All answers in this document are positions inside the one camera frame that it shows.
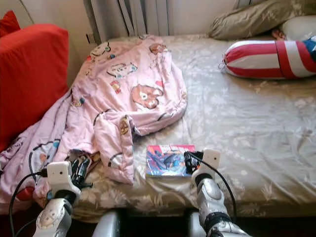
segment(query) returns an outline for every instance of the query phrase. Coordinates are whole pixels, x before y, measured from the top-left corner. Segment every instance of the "cartoon print blanket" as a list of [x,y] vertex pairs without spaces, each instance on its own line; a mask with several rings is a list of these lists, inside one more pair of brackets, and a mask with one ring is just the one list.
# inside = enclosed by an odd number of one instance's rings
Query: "cartoon print blanket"
[[[174,123],[186,106],[182,73],[161,38],[99,45],[71,91],[0,154],[0,213],[7,213],[11,195],[26,174],[65,160],[70,151],[99,153],[107,177],[133,184],[133,136]],[[28,179],[14,210],[25,208],[32,197],[44,200],[48,191],[45,178]]]

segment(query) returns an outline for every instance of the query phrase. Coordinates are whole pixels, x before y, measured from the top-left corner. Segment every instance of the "mattress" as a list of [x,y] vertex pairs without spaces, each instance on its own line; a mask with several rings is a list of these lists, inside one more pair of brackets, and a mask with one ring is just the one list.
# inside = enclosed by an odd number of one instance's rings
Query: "mattress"
[[[221,152],[219,171],[242,217],[316,215],[316,81],[254,80],[223,72],[233,41],[205,35],[163,37],[182,70],[188,107],[175,124],[134,141],[134,185],[105,178],[102,164],[88,175],[74,218],[97,222],[110,208],[145,215],[181,214],[196,207],[190,178],[148,178],[146,147],[194,144]],[[123,38],[115,40],[136,40]],[[229,194],[220,179],[226,207]]]

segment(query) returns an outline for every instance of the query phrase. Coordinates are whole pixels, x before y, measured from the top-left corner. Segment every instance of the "comic book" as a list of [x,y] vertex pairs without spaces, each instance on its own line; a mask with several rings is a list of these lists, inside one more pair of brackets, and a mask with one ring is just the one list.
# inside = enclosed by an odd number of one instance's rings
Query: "comic book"
[[151,177],[191,176],[186,172],[183,153],[194,150],[194,145],[147,146],[146,175]]

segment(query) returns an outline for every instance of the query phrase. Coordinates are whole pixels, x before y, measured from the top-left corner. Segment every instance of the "black cable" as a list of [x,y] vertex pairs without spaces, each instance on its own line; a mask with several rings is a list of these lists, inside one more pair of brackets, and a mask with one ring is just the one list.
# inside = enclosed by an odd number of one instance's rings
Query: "black cable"
[[223,182],[225,183],[226,185],[226,188],[228,189],[228,192],[231,196],[231,199],[232,199],[232,203],[233,203],[233,222],[236,223],[237,221],[237,209],[236,209],[236,201],[235,201],[235,198],[234,198],[234,195],[233,195],[233,192],[231,190],[231,188],[229,187],[226,179],[222,176],[222,174],[217,170],[215,169],[214,167],[212,167],[211,165],[209,165],[208,163],[206,163],[205,161],[203,161],[202,159],[198,158],[197,156],[193,155],[192,153],[190,153],[190,155],[192,155],[195,159],[197,159],[199,162],[205,164],[207,167],[209,167],[211,170],[215,171],[219,177],[221,177],[221,179],[223,180]]
[[13,226],[13,218],[12,218],[12,208],[13,208],[13,203],[14,203],[14,200],[15,200],[15,197],[22,185],[22,183],[29,177],[31,176],[35,176],[35,175],[41,175],[42,174],[42,171],[40,172],[37,172],[37,173],[31,173],[31,174],[28,174],[26,175],[21,181],[20,183],[18,184],[18,186],[16,186],[16,189],[12,195],[12,198],[11,198],[11,202],[10,202],[10,206],[9,206],[9,219],[10,219],[10,228],[11,228],[11,234],[12,234],[12,237],[15,237],[15,234],[14,234],[14,226]]
[[35,222],[37,220],[37,218],[33,219],[32,221],[29,221],[28,223],[26,223],[24,226],[22,226],[19,231],[16,233],[15,237],[18,237],[18,235],[24,230],[24,228],[26,228],[27,226],[29,226],[30,224],[32,224],[33,222]]

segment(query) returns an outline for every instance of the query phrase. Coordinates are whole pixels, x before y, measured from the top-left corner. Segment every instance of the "beige pillow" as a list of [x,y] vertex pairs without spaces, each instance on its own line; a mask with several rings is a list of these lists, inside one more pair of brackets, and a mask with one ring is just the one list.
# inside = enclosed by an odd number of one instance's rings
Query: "beige pillow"
[[268,0],[215,18],[209,36],[237,40],[268,31],[296,16],[316,14],[316,0]]
[[292,18],[281,25],[287,40],[307,40],[316,36],[316,15]]

